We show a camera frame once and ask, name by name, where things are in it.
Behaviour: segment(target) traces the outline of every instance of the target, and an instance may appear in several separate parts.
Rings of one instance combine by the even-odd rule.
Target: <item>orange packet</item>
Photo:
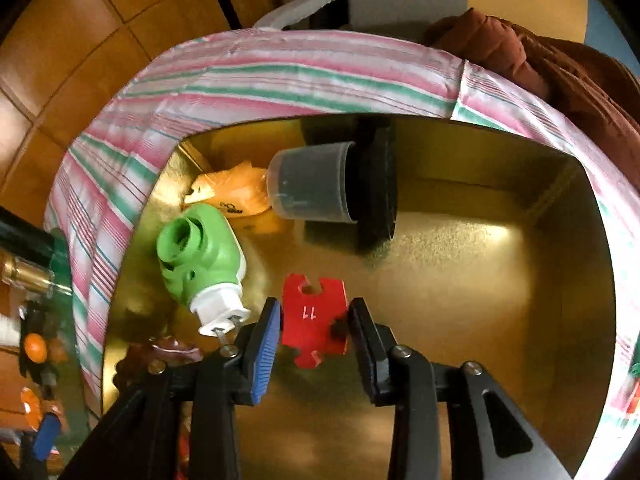
[[[267,170],[254,168],[248,160],[225,171],[201,174],[184,197],[184,207],[204,202],[227,218],[260,214],[271,207],[267,195]]]

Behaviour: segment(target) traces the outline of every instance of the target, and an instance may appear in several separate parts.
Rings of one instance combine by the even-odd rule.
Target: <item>clear plastic container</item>
[[[283,218],[354,223],[347,208],[347,152],[354,142],[282,150],[267,170],[271,206]]]

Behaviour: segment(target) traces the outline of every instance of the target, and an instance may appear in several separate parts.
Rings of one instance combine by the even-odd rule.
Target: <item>puzzle piece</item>
[[[331,278],[318,281],[322,292],[305,294],[306,276],[290,274],[282,291],[282,344],[300,350],[295,359],[300,368],[316,368],[322,354],[344,355],[347,350],[346,334],[332,334],[335,321],[347,316],[344,283]]]

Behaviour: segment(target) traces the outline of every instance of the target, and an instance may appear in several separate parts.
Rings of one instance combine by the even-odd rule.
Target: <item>striped tablecloth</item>
[[[637,420],[613,406],[640,331],[640,200],[564,115],[487,70],[406,41],[343,31],[238,30],[156,58],[74,141],[56,176],[46,227],[67,236],[82,369],[100,389],[110,299],[134,226],[176,144],[243,121],[318,113],[451,118],[575,155],[596,194],[612,256],[617,340],[609,399],[578,478],[604,478]]]

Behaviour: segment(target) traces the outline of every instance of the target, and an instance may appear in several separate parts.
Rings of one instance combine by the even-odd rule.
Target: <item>rust-colored jacket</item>
[[[580,43],[536,36],[469,9],[425,33],[425,44],[468,59],[565,114],[640,192],[640,85],[617,60]]]

